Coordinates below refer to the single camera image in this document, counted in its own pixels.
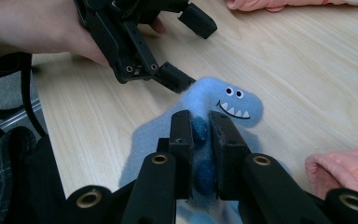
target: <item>pink fabric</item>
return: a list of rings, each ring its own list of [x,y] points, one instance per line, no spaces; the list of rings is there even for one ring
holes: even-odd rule
[[[306,171],[312,193],[322,199],[330,189],[358,191],[358,150],[309,156]]]
[[[226,0],[230,9],[241,11],[253,11],[265,8],[268,11],[281,11],[284,6],[306,6],[306,5],[326,5],[328,3],[334,5],[350,4],[358,5],[358,0]]]

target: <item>fuzzy blue fabric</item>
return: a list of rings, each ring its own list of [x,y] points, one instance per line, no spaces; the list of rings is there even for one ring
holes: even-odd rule
[[[178,202],[177,215],[190,223],[241,223],[236,203],[215,199],[215,166],[209,124],[209,111],[231,117],[252,152],[261,152],[256,135],[248,129],[263,116],[263,104],[254,94],[213,77],[204,77],[182,93],[179,102],[156,119],[142,125],[132,136],[131,154],[124,167],[120,186],[136,179],[142,162],[156,151],[159,138],[170,136],[172,114],[189,110],[194,140],[193,198]]]

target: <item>wooden table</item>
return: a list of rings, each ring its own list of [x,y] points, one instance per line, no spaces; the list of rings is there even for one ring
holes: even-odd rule
[[[142,26],[158,63],[255,93],[265,113],[249,131],[309,190],[307,156],[358,148],[358,7],[246,13],[224,1],[194,3],[217,32],[204,40],[162,13],[167,34]],[[111,69],[67,53],[36,55],[34,67],[67,196],[91,184],[116,190],[132,133],[180,97],[154,81],[121,85]]]

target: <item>puppet mouth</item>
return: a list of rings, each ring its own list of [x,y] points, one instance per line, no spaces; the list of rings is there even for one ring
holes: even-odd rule
[[[234,106],[229,107],[228,103],[222,103],[217,102],[217,104],[219,105],[219,107],[228,115],[230,115],[231,117],[234,117],[236,119],[250,119],[251,117],[249,116],[249,112],[247,110],[245,110],[245,112],[241,112],[240,110],[235,110]]]

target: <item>puppet eye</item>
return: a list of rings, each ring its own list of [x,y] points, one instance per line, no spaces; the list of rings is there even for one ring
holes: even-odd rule
[[[227,87],[226,93],[227,93],[227,95],[232,96],[232,94],[234,94],[234,90],[232,90],[230,87]]]
[[[242,91],[237,91],[237,97],[239,99],[242,99],[243,98],[243,92]]]

